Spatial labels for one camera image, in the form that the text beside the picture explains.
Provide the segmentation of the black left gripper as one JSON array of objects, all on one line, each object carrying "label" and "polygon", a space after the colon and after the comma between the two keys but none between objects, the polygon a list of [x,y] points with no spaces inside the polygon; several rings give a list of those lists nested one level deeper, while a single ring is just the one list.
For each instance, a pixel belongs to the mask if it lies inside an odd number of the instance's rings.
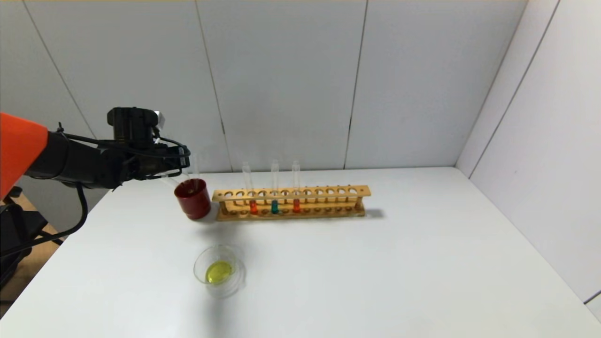
[{"label": "black left gripper", "polygon": [[190,167],[190,152],[185,146],[157,144],[152,156],[140,156],[139,176],[179,176]]}]

